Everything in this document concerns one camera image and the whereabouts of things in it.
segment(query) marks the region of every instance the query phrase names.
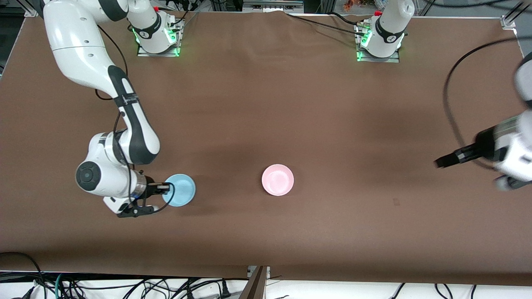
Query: metal mounting plate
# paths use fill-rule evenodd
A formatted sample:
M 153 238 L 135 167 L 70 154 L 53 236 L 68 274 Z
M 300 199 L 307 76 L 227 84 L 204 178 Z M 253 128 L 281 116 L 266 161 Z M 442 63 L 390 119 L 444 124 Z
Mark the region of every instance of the metal mounting plate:
M 353 26 L 355 29 L 355 32 L 361 32 L 360 28 L 357 25 Z M 398 63 L 399 62 L 399 51 L 395 50 L 395 52 L 390 56 L 386 58 L 379 58 L 371 55 L 368 50 L 366 50 L 364 47 L 361 46 L 362 43 L 362 37 L 355 35 L 355 43 L 356 43 L 356 60 L 357 61 L 368 61 L 368 62 L 393 62 Z
M 179 21 L 174 29 L 178 29 L 177 32 L 170 36 L 176 37 L 176 43 L 171 45 L 166 51 L 160 53 L 146 52 L 140 45 L 137 48 L 137 56 L 140 57 L 179 57 L 181 53 L 181 41 L 183 39 L 183 29 L 185 27 L 185 20 Z

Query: cable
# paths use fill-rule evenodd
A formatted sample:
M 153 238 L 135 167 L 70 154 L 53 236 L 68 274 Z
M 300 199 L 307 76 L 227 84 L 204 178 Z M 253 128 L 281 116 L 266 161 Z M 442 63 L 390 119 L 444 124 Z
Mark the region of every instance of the cable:
M 57 278 L 55 279 L 55 299 L 59 299 L 59 281 L 61 280 L 61 276 L 63 276 L 63 273 L 57 275 Z
M 174 26 L 175 24 L 177 24 L 177 23 L 181 22 L 182 20 L 184 20 L 185 17 L 187 16 L 187 13 L 188 13 L 188 11 L 185 11 L 185 14 L 183 14 L 183 16 L 181 17 L 181 19 L 179 19 L 179 20 L 177 20 L 176 22 L 170 24 L 170 26 Z
M 117 139 L 117 125 L 118 121 L 120 120 L 120 116 L 122 115 L 121 111 L 118 111 L 117 119 L 114 121 L 114 127 L 113 127 L 113 141 L 117 143 L 118 149 L 120 150 L 120 154 L 124 158 L 124 162 L 126 163 L 126 166 L 128 167 L 128 201 L 129 204 L 131 204 L 131 167 L 129 166 L 129 162 L 126 159 L 126 155 L 124 154 L 124 150 L 122 149 L 122 145 L 118 142 Z
M 172 186 L 172 196 L 170 197 L 170 199 L 164 204 L 164 206 L 162 206 L 160 209 L 158 209 L 157 211 L 153 212 L 152 214 L 155 214 L 155 213 L 159 213 L 161 212 L 162 210 L 164 210 L 165 207 L 167 207 L 173 200 L 173 196 L 176 194 L 176 187 L 170 183 L 170 182 L 167 182 L 167 184 L 170 184 Z
M 38 265 L 37 262 L 36 262 L 31 256 L 29 256 L 28 254 L 23 253 L 23 252 L 17 252 L 17 251 L 6 251 L 6 252 L 0 252 L 0 256 L 2 256 L 2 255 L 18 255 L 18 256 L 23 256 L 23 257 L 25 257 L 26 259 L 30 260 L 31 263 L 34 265 L 35 269 L 37 269 L 37 273 L 39 274 L 40 281 L 41 281 L 44 285 L 46 284 L 46 281 L 44 280 L 43 273 L 42 273 L 42 271 L 40 270 L 39 265 Z M 44 299 L 47 299 L 47 298 L 48 298 L 47 293 L 48 293 L 48 292 L 46 291 L 46 289 L 44 289 Z
M 183 283 L 176 291 L 175 293 L 172 295 L 172 297 L 170 297 L 170 299 L 174 299 L 175 297 L 177 297 L 185 288 L 187 285 L 193 283 L 193 282 L 196 282 L 198 281 L 199 278 L 189 278 L 187 279 L 187 281 L 185 283 Z
M 436 291 L 438 292 L 438 295 L 440 295 L 443 299 L 453 299 L 453 293 L 451 293 L 451 290 L 449 289 L 449 287 L 446 285 L 446 284 L 443 284 L 443 286 L 447 289 L 447 291 L 449 292 L 449 298 L 445 297 L 440 291 L 439 291 L 439 288 L 438 288 L 438 284 L 434 284 L 434 288 L 436 289 Z
M 347 30 L 347 29 L 343 29 L 343 28 L 339 28 L 339 27 L 334 27 L 334 26 L 331 26 L 331 25 L 328 25 L 328 24 L 323 24 L 323 23 L 316 22 L 316 21 L 313 21 L 313 20 L 305 19 L 305 18 L 302 18 L 300 16 L 296 16 L 296 15 L 291 15 L 291 14 L 286 14 L 286 15 L 287 16 L 291 16 L 292 18 L 296 18 L 296 19 L 302 20 L 302 21 L 306 21 L 306 22 L 318 24 L 318 25 L 321 25 L 321 26 L 333 28 L 333 29 L 340 30 L 340 31 L 343 31 L 343 32 L 347 32 L 347 33 L 351 33 L 351 34 L 354 34 L 354 35 L 364 36 L 364 34 L 362 32 L 355 32 L 355 31 L 351 31 L 351 30 Z
M 344 18 L 341 14 L 337 13 L 337 12 L 334 12 L 334 11 L 331 11 L 331 12 L 328 12 L 327 14 L 332 14 L 332 15 L 335 15 L 337 17 L 340 18 L 340 20 L 348 23 L 348 24 L 351 24 L 351 25 L 356 25 L 356 22 L 351 22 L 350 20 Z
M 116 44 L 116 42 L 114 41 L 114 39 L 109 35 L 107 34 L 107 32 L 105 32 L 105 30 L 103 30 L 102 27 L 100 27 L 100 25 L 97 25 L 98 28 L 103 32 L 103 34 L 105 34 L 105 36 L 107 36 L 107 38 L 113 43 L 113 45 L 117 48 L 118 52 L 120 53 L 120 56 L 122 56 L 122 61 L 124 62 L 124 68 L 125 68 L 125 71 L 126 71 L 126 76 L 129 75 L 129 70 L 128 70 L 128 62 L 126 61 L 126 57 L 124 56 L 124 53 L 122 53 L 122 50 L 120 49 L 120 47 L 118 46 L 118 44 Z M 99 95 L 98 93 L 98 89 L 94 89 L 95 93 L 96 93 L 96 96 L 99 98 L 99 99 L 102 99 L 104 101 L 108 101 L 112 98 L 105 98 L 105 97 L 102 97 L 101 95 Z
M 432 6 L 445 7 L 448 9 L 461 9 L 461 8 L 466 8 L 466 7 L 478 7 L 478 6 L 484 6 L 484 5 L 490 6 L 495 3 L 507 2 L 507 1 L 509 0 L 491 0 L 491 1 L 480 2 L 480 3 L 472 3 L 472 4 L 439 4 L 436 2 L 431 2 L 431 0 L 423 0 L 423 2 L 427 4 L 431 4 Z
M 488 6 L 494 8 L 494 9 L 498 9 L 498 10 L 506 10 L 506 11 L 509 11 L 509 10 L 512 10 L 512 9 L 513 9 L 513 7 L 506 7 L 506 6 L 502 6 L 502 5 L 494 5 L 494 4 L 489 4 Z M 526 10 L 523 10 L 521 13 L 524 13 L 524 14 L 532 14 L 531 11 L 526 11 Z
M 427 13 L 429 12 L 429 10 L 434 5 L 435 2 L 436 2 L 436 0 L 430 0 L 430 2 L 427 2 L 427 5 L 425 5 L 425 7 L 423 8 L 423 10 L 421 12 L 421 16 L 426 16 Z
M 318 8 L 314 12 L 314 14 L 317 14 L 320 11 L 322 5 L 323 5 L 323 2 L 320 1 L 320 5 L 318 5 Z
M 400 284 L 397 290 L 395 291 L 395 294 L 390 299 L 397 299 L 397 296 L 399 296 L 399 293 L 401 292 L 401 289 L 404 287 L 405 284 L 406 283 Z
M 471 289 L 471 299 L 473 299 L 473 296 L 475 295 L 475 290 L 477 289 L 477 285 L 473 285 L 473 288 Z
M 140 296 L 140 299 L 145 299 L 145 298 L 146 298 L 146 295 L 147 295 L 150 291 L 152 291 L 152 290 L 154 290 L 154 291 L 156 291 L 156 292 L 159 292 L 159 293 L 163 294 L 164 298 L 165 298 L 165 299 L 168 299 L 167 295 L 166 295 L 164 292 L 162 292 L 161 290 L 158 290 L 158 289 L 155 288 L 156 286 L 158 286 L 158 284 L 162 283 L 162 282 L 165 281 L 165 280 L 166 280 L 166 278 L 161 279 L 161 280 L 160 280 L 158 283 L 156 283 L 156 284 L 152 284 L 152 283 L 150 283 L 150 282 L 148 282 L 148 281 L 147 281 L 147 282 L 144 282 L 144 290 L 142 291 L 142 294 L 141 294 L 141 296 Z
M 498 45 L 498 44 L 507 43 L 507 42 L 510 42 L 510 41 L 514 41 L 516 39 L 517 39 L 516 37 L 503 38 L 503 39 L 492 41 L 490 43 L 486 43 L 486 44 L 483 44 L 481 46 L 478 46 L 478 47 L 474 48 L 473 50 L 469 51 L 468 53 L 466 53 L 462 57 L 460 57 L 460 59 L 458 59 L 458 61 L 456 61 L 456 63 L 454 63 L 453 67 L 451 68 L 451 70 L 447 74 L 447 78 L 445 79 L 445 84 L 443 86 L 443 100 L 442 100 L 443 101 L 443 109 L 444 109 L 444 112 L 445 112 L 445 116 L 447 117 L 447 120 L 449 121 L 449 124 L 451 125 L 451 129 L 453 130 L 454 138 L 456 139 L 456 141 L 458 142 L 458 145 L 460 147 L 466 146 L 466 142 L 464 141 L 462 133 L 460 132 L 460 128 L 458 127 L 458 124 L 457 124 L 457 122 L 456 122 L 456 120 L 454 118 L 454 115 L 452 113 L 451 107 L 449 105 L 449 84 L 451 82 L 451 77 L 452 77 L 454 71 L 456 70 L 458 65 L 460 63 L 462 63 L 462 61 L 464 61 L 464 59 L 469 57 L 471 54 L 473 54 L 473 53 L 475 53 L 475 52 L 477 52 L 477 51 L 479 51 L 481 49 L 484 49 L 484 48 L 487 48 L 487 47 L 491 47 L 491 46 L 494 46 L 494 45 Z M 531 40 L 532 36 L 523 36 L 523 37 L 520 37 L 519 39 L 520 40 Z M 480 166 L 480 167 L 482 167 L 484 169 L 494 170 L 492 166 L 490 166 L 488 164 L 485 164 L 485 163 L 482 163 L 480 161 L 474 160 L 473 163 L 475 163 L 476 165 L 478 165 L 478 166 Z
M 107 32 L 105 32 L 105 30 L 103 30 L 102 27 L 100 27 L 100 25 L 97 25 L 98 28 L 103 32 L 103 34 L 105 34 L 105 36 L 113 43 L 113 45 L 117 48 L 118 52 L 120 53 L 120 56 L 122 56 L 122 61 L 124 62 L 124 68 L 125 68 L 125 71 L 126 71 L 126 76 L 129 74 L 129 71 L 128 71 L 128 62 L 126 61 L 126 57 L 124 56 L 124 53 L 122 53 L 122 50 L 120 49 L 120 47 L 116 44 L 116 42 L 114 41 L 114 39 L 109 35 L 107 34 Z
M 124 295 L 124 297 L 122 299 L 128 299 L 129 296 L 131 296 L 131 294 L 133 293 L 133 291 L 135 291 L 135 289 L 138 288 L 138 286 L 140 286 L 141 284 L 143 284 L 146 281 L 147 281 L 147 279 L 143 279 L 143 280 L 139 281 L 139 283 L 137 283 L 136 285 L 133 285 L 133 287 L 129 291 L 127 291 L 127 293 Z
M 117 288 L 129 288 L 129 287 L 134 287 L 134 286 L 135 285 L 112 286 L 112 287 L 86 287 L 86 286 L 77 285 L 77 287 L 80 289 L 117 289 Z

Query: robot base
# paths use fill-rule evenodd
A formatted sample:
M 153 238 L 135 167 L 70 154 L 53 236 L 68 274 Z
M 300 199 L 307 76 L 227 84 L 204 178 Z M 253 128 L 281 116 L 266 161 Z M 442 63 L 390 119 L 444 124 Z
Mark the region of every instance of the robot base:
M 177 31 L 169 34 L 169 36 L 175 37 L 177 40 L 175 44 L 171 45 L 166 51 L 160 53 L 149 53 L 145 51 L 140 45 L 137 49 L 137 56 L 140 57 L 179 57 L 181 52 L 181 40 L 183 39 L 183 28 L 185 27 L 185 21 L 181 20 L 175 25 Z
M 359 22 L 360 24 L 354 25 L 355 32 L 362 32 L 364 34 L 368 33 L 368 28 L 365 24 L 368 24 L 369 20 L 364 20 L 364 22 Z M 362 41 L 365 39 L 363 36 L 355 35 L 356 43 L 356 60 L 357 61 L 368 61 L 368 62 L 399 62 L 399 51 L 395 50 L 394 54 L 390 57 L 379 58 L 369 54 L 368 50 L 362 47 Z

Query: black cable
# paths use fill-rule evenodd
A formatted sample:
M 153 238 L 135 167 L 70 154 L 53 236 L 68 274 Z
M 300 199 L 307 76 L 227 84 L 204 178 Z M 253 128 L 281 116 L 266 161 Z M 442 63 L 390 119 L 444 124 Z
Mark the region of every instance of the black cable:
M 473 288 L 471 289 L 471 299 L 473 299 L 473 296 L 475 295 L 475 290 L 477 289 L 477 285 L 473 285 Z
M 136 286 L 136 284 L 134 285 L 125 285 L 125 286 L 112 286 L 112 287 L 86 287 L 86 286 L 80 286 L 78 285 L 77 287 L 80 288 L 80 289 L 116 289 L 116 288 L 129 288 L 129 287 L 134 287 Z
M 183 292 L 183 290 L 186 288 L 186 286 L 188 284 L 191 284 L 193 282 L 196 282 L 198 281 L 199 278 L 189 278 L 187 279 L 187 281 L 185 283 L 183 283 L 176 291 L 175 293 L 172 295 L 172 297 L 170 297 L 170 299 L 174 299 L 175 297 L 177 297 L 181 292 Z
M 103 32 L 103 34 L 105 34 L 105 36 L 113 43 L 113 45 L 117 48 L 118 52 L 120 53 L 120 56 L 122 56 L 122 61 L 124 62 L 124 68 L 125 68 L 125 71 L 126 71 L 126 76 L 129 74 L 129 71 L 128 71 L 128 63 L 126 61 L 126 57 L 124 56 L 124 53 L 122 53 L 122 49 L 120 49 L 120 47 L 116 44 L 116 42 L 114 41 L 114 39 L 109 35 L 107 34 L 107 32 L 105 32 L 105 30 L 103 30 L 102 27 L 100 27 L 100 25 L 97 25 L 98 28 Z
M 491 1 L 480 2 L 480 3 L 471 3 L 471 4 L 439 4 L 436 2 L 431 2 L 431 0 L 423 0 L 423 2 L 427 4 L 431 4 L 432 6 L 445 7 L 448 9 L 462 9 L 466 7 L 478 7 L 478 6 L 484 6 L 484 5 L 490 6 L 495 3 L 507 2 L 507 1 L 510 1 L 510 0 L 491 0 Z
M 165 281 L 165 280 L 166 280 L 166 278 L 163 278 L 163 279 L 161 279 L 161 280 L 160 280 L 158 283 L 156 283 L 156 284 L 152 284 L 152 283 L 150 283 L 150 282 L 147 282 L 147 283 L 150 285 L 149 288 L 146 288 L 146 283 L 144 283 L 144 291 L 143 291 L 143 295 L 142 295 L 140 298 L 146 298 L 146 295 L 147 295 L 151 290 L 154 290 L 154 291 L 156 291 L 156 292 L 161 292 L 160 290 L 155 289 L 155 287 L 157 287 L 160 283 L 162 283 L 162 282 Z
M 430 2 L 428 2 L 427 5 L 425 5 L 425 7 L 423 8 L 423 11 L 421 12 L 421 14 L 422 14 L 421 16 L 426 16 L 427 13 L 429 12 L 429 10 L 434 5 L 435 2 L 436 2 L 436 0 L 430 0 Z
M 443 299 L 453 299 L 453 293 L 451 293 L 451 290 L 449 289 L 449 287 L 446 285 L 446 284 L 443 284 L 443 286 L 447 289 L 447 291 L 449 292 L 449 298 L 445 297 L 440 291 L 439 291 L 439 288 L 438 288 L 438 284 L 434 284 L 434 288 L 436 289 L 436 291 L 438 292 L 438 295 L 440 295 Z
M 204 287 L 206 285 L 209 285 L 209 284 L 217 284 L 218 285 L 218 282 L 222 281 L 222 279 L 215 279 L 215 280 L 207 280 L 207 281 L 203 281 L 197 285 L 194 285 L 194 286 L 191 286 L 190 288 L 187 288 L 187 292 L 180 298 L 180 299 L 184 299 L 189 293 L 192 293 L 193 291 L 201 288 L 201 287 Z
M 117 138 L 117 125 L 118 125 L 118 121 L 120 120 L 120 116 L 122 116 L 122 112 L 118 111 L 117 119 L 114 121 L 113 141 L 117 143 L 118 149 L 120 150 L 120 154 L 122 155 L 122 157 L 124 159 L 124 163 L 128 167 L 128 177 L 129 177 L 129 180 L 128 180 L 128 200 L 129 200 L 129 204 L 131 204 L 131 167 L 129 166 L 129 162 L 126 159 L 126 155 L 124 154 L 124 150 L 122 149 L 122 145 L 120 145 L 120 143 L 118 142 L 118 138 Z
M 344 21 L 344 22 L 346 22 L 346 23 L 348 23 L 348 24 L 356 25 L 356 22 L 352 22 L 352 21 L 350 21 L 350 20 L 344 18 L 341 14 L 339 14 L 339 13 L 337 13 L 337 12 L 331 11 L 331 12 L 328 12 L 327 14 L 335 15 L 335 16 L 339 17 L 340 20 L 342 20 L 342 21 Z
M 173 196 L 176 194 L 176 187 L 170 183 L 170 182 L 167 182 L 167 184 L 170 184 L 172 186 L 172 196 L 170 197 L 170 199 L 164 204 L 164 206 L 162 206 L 160 209 L 158 209 L 157 211 L 153 212 L 152 214 L 155 214 L 155 213 L 159 213 L 161 212 L 162 210 L 164 210 L 164 208 L 166 208 L 173 200 Z
M 141 284 L 143 284 L 146 281 L 147 281 L 147 279 L 143 279 L 143 280 L 139 281 L 139 283 L 137 283 L 136 285 L 133 285 L 133 287 L 129 291 L 127 291 L 127 293 L 124 295 L 124 297 L 122 299 L 128 299 L 129 296 L 131 296 L 131 294 L 135 291 L 135 289 L 138 288 L 138 286 L 140 286 Z
M 179 20 L 177 20 L 176 22 L 171 23 L 170 26 L 174 26 L 175 24 L 177 24 L 177 23 L 181 22 L 182 20 L 184 20 L 185 17 L 187 16 L 187 13 L 188 13 L 188 11 L 185 11 L 185 14 L 183 14 L 183 16 Z
M 18 256 L 23 256 L 24 258 L 30 260 L 31 263 L 34 265 L 35 269 L 37 269 L 37 273 L 39 274 L 40 281 L 44 285 L 46 284 L 46 281 L 44 280 L 44 277 L 43 277 L 43 273 L 40 270 L 39 264 L 37 264 L 37 262 L 31 256 L 29 256 L 28 254 L 23 253 L 23 252 L 17 252 L 17 251 L 6 251 L 6 252 L 0 252 L 0 256 L 2 256 L 2 255 L 18 255 Z M 46 291 L 46 289 L 44 289 L 44 298 L 45 299 L 48 298 L 47 294 L 48 294 L 48 292 Z
M 124 56 L 124 53 L 122 53 L 122 49 L 120 49 L 120 47 L 118 46 L 118 44 L 116 44 L 116 42 L 114 41 L 114 39 L 109 35 L 107 34 L 107 32 L 105 32 L 105 30 L 103 30 L 102 27 L 100 27 L 100 25 L 97 25 L 98 28 L 103 32 L 103 34 L 105 34 L 107 36 L 107 38 L 113 43 L 113 45 L 117 48 L 118 52 L 120 53 L 120 56 L 122 56 L 122 61 L 124 62 L 124 68 L 125 68 L 125 71 L 126 71 L 126 76 L 129 74 L 129 70 L 128 70 L 128 62 L 126 61 L 126 57 Z M 98 93 L 98 89 L 94 89 L 95 93 L 96 93 L 96 96 L 99 98 L 99 99 L 102 99 L 104 101 L 108 101 L 112 98 L 105 98 L 105 97 L 102 97 L 101 95 L 99 95 Z
M 397 290 L 395 291 L 395 294 L 390 299 L 397 299 L 397 296 L 399 296 L 399 293 L 401 292 L 401 289 L 404 287 L 405 284 L 406 283 L 400 284 Z
M 351 33 L 351 34 L 354 34 L 354 35 L 364 36 L 364 34 L 362 32 L 355 32 L 355 31 L 351 31 L 351 30 L 347 30 L 347 29 L 343 29 L 343 28 L 339 28 L 339 27 L 334 27 L 334 26 L 331 26 L 331 25 L 328 25 L 328 24 L 323 24 L 323 23 L 320 23 L 320 22 L 316 22 L 316 21 L 313 21 L 313 20 L 305 19 L 305 18 L 302 18 L 300 16 L 296 16 L 296 15 L 292 15 L 292 14 L 286 14 L 286 15 L 287 16 L 291 16 L 292 18 L 295 18 L 295 19 L 299 19 L 299 20 L 305 21 L 305 22 L 318 24 L 318 25 L 321 25 L 321 26 L 333 28 L 333 29 L 340 30 L 340 31 L 343 31 L 343 32 L 347 32 L 347 33 Z
M 495 5 L 495 4 L 489 4 L 488 6 L 494 8 L 494 9 L 506 10 L 506 11 L 509 11 L 509 10 L 513 9 L 513 7 L 506 7 L 506 6 Z M 524 13 L 524 14 L 532 14 L 531 11 L 526 11 L 526 10 L 523 10 L 522 13 Z
M 453 112 L 451 110 L 451 107 L 449 105 L 449 84 L 451 82 L 451 77 L 454 73 L 454 71 L 456 70 L 456 68 L 458 67 L 458 65 L 460 63 L 462 63 L 462 61 L 464 61 L 464 59 L 466 59 L 467 57 L 469 57 L 471 54 L 481 50 L 481 49 L 484 49 L 484 48 L 487 48 L 487 47 L 491 47 L 491 46 L 494 46 L 494 45 L 498 45 L 498 44 L 503 44 L 503 43 L 507 43 L 507 42 L 510 42 L 510 41 L 514 41 L 516 40 L 517 38 L 515 37 L 509 37 L 509 38 L 503 38 L 503 39 L 499 39 L 499 40 L 496 40 L 496 41 L 492 41 L 490 43 L 485 43 L 481 46 L 478 46 L 476 48 L 474 48 L 473 50 L 469 51 L 468 53 L 464 54 L 462 57 L 460 57 L 460 59 L 458 59 L 458 61 L 456 61 L 453 65 L 453 67 L 451 68 L 451 70 L 449 71 L 449 73 L 447 74 L 447 78 L 445 79 L 445 84 L 443 86 L 443 109 L 444 109 L 444 112 L 445 112 L 445 116 L 447 117 L 447 120 L 449 121 L 449 124 L 451 125 L 451 129 L 453 130 L 453 134 L 454 134 L 454 138 L 456 139 L 456 141 L 458 142 L 458 145 L 460 147 L 464 147 L 466 146 L 466 142 L 462 136 L 462 133 L 460 132 L 460 128 L 454 118 L 454 115 L 453 115 Z M 523 37 L 520 37 L 519 38 L 520 40 L 531 40 L 532 39 L 532 36 L 523 36 Z M 477 160 L 474 160 L 473 163 L 475 163 L 476 165 L 484 168 L 484 169 L 488 169 L 488 170 L 494 170 L 492 166 L 488 165 L 488 164 L 485 164 L 485 163 L 482 163 L 480 161 L 477 161 Z

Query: table surface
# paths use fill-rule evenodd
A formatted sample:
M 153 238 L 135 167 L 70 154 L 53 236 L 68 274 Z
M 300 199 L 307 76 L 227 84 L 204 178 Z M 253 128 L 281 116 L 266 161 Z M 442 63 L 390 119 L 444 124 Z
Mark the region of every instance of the table surface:
M 137 57 L 125 20 L 103 27 L 161 140 L 138 169 L 186 173 L 196 196 L 119 219 L 79 189 L 75 169 L 117 110 L 62 76 L 42 19 L 28 18 L 0 81 L 0 250 L 48 271 L 242 277 L 267 264 L 286 279 L 532 285 L 530 189 L 499 192 L 473 163 L 433 165 L 458 147 L 445 77 L 512 36 L 498 20 L 413 19 L 399 64 L 357 62 L 351 35 L 282 12 L 200 13 L 179 58 Z M 450 97 L 466 139 L 522 112 L 521 58 L 511 42 L 460 65 Z M 286 196 L 261 187 L 274 163 L 294 173 Z

